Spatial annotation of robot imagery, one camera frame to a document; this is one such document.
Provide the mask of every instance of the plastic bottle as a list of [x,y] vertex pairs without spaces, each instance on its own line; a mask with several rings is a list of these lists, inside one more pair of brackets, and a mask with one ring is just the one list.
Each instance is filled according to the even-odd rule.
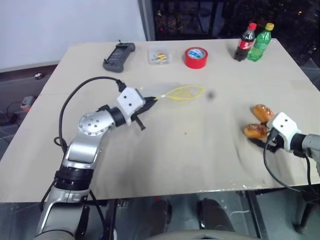
[[271,31],[274,29],[274,27],[275,25],[269,22],[265,25],[265,29],[258,34],[253,48],[248,53],[249,60],[256,62],[262,57],[264,51],[271,41]]
[[234,54],[235,60],[240,62],[246,59],[250,48],[254,44],[256,28],[257,24],[250,23],[248,29],[242,34],[238,48]]

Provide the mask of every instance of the black cable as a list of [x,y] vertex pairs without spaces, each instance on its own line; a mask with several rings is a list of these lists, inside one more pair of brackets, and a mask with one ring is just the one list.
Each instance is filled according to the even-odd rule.
[[110,76],[96,76],[96,77],[92,77],[92,78],[89,78],[88,80],[84,81],[83,83],[81,83],[79,86],[77,86],[72,92],[71,94],[68,96],[68,98],[65,100],[62,108],[61,108],[61,111],[60,111],[60,116],[59,116],[59,142],[60,142],[60,146],[61,146],[61,149],[63,151],[63,154],[66,154],[67,152],[67,148],[68,146],[64,145],[64,144],[61,144],[63,142],[66,142],[63,137],[62,137],[62,120],[63,120],[63,116],[64,116],[64,112],[65,112],[65,109],[66,109],[66,106],[67,104],[69,103],[69,101],[71,100],[71,98],[76,94],[76,92],[82,88],[84,85],[86,85],[87,83],[90,83],[92,81],[95,81],[95,80],[98,80],[98,79],[109,79],[109,80],[113,80],[115,81],[117,84],[118,84],[118,87],[119,87],[119,91],[122,92],[124,88],[126,88],[126,85],[120,81],[119,79],[116,79],[114,77],[110,77]]
[[305,203],[308,204],[308,203],[312,203],[312,202],[315,202],[315,201],[318,201],[318,200],[320,200],[320,197],[312,199],[312,200],[309,200],[309,201],[306,201]]
[[50,193],[51,188],[52,188],[53,185],[55,185],[55,184],[56,184],[56,180],[53,180],[53,182],[51,183],[50,187],[47,189],[47,191],[45,192],[43,198],[41,199],[40,206],[39,206],[41,212],[44,210],[45,200],[46,200],[48,194]]
[[[54,144],[58,145],[59,147],[61,146],[60,142],[58,142],[58,139],[59,137],[56,136],[54,139],[53,139],[53,142]],[[62,138],[62,144],[65,145],[66,148],[68,148],[68,145],[67,145],[67,142]]]
[[7,144],[8,144],[8,146],[10,145],[10,142],[8,142],[6,139],[5,139],[5,137],[3,136],[3,137],[1,137]]
[[267,164],[267,148],[268,148],[268,145],[270,143],[270,141],[275,138],[276,136],[278,135],[278,131],[275,130],[274,128],[271,130],[267,140],[266,140],[266,143],[264,145],[264,148],[263,148],[263,162],[264,162],[264,166],[265,168],[267,169],[267,171],[269,172],[269,174],[271,175],[271,177],[273,177],[274,180],[276,180],[279,184],[281,184],[282,186],[284,186],[285,188],[287,189],[291,189],[292,191],[295,191],[295,192],[298,192],[298,193],[301,193],[300,190],[298,189],[295,189],[291,186],[288,186],[287,184],[285,184],[284,182],[282,182],[281,180],[279,180],[275,175],[274,173],[271,171],[271,169],[269,168],[268,164]]
[[19,101],[14,101],[12,103],[10,103],[5,110],[5,116],[9,119],[9,108],[13,105],[13,104],[21,104],[21,102]]
[[102,239],[103,239],[103,240],[106,240],[106,239],[107,239],[107,223],[106,223],[105,217],[104,217],[104,215],[103,215],[103,213],[102,213],[102,211],[101,211],[101,208],[100,208],[100,206],[99,206],[99,204],[98,204],[98,201],[97,201],[94,193],[93,193],[91,190],[90,190],[89,193],[90,193],[90,196],[91,196],[91,198],[92,198],[92,200],[93,200],[93,202],[94,202],[94,204],[95,204],[95,207],[96,207],[96,209],[97,209],[97,211],[98,211],[98,214],[99,214],[99,216],[100,216],[100,219],[101,219],[101,223],[102,223],[102,227],[103,227],[103,236],[102,236]]
[[307,178],[307,181],[308,181],[308,185],[309,185],[309,187],[311,188],[312,192],[313,192],[315,195],[319,196],[319,195],[316,193],[314,187],[313,187],[312,184],[311,184],[310,160],[309,160],[309,158],[307,157],[307,155],[304,155],[304,158],[305,158],[305,160],[306,160],[306,178]]
[[67,231],[67,230],[64,230],[64,229],[52,229],[52,230],[48,230],[48,231],[43,231],[42,233],[36,235],[35,237],[39,237],[39,236],[42,235],[42,234],[45,234],[45,233],[48,233],[48,232],[53,232],[53,231],[65,232],[65,233],[71,235],[72,237],[74,237],[74,235],[72,234],[72,232]]

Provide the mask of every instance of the bread roll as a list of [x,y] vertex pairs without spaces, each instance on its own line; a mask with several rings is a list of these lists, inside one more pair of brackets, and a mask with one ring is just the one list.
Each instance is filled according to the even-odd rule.
[[260,122],[268,122],[275,115],[269,107],[263,104],[258,104],[253,108],[253,114]]
[[261,124],[248,124],[243,133],[247,138],[263,139],[268,135],[268,128]]

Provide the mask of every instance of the yellow bottle cap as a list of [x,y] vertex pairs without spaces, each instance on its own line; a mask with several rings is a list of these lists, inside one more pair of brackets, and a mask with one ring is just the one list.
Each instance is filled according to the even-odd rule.
[[275,25],[271,22],[268,22],[266,25],[265,25],[265,29],[268,30],[268,31],[272,31],[274,29]]

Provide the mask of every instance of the clear plastic box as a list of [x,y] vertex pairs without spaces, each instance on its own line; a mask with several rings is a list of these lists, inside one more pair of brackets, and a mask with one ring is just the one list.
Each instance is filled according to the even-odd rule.
[[169,64],[172,60],[170,47],[166,44],[152,44],[148,47],[148,59],[152,65]]

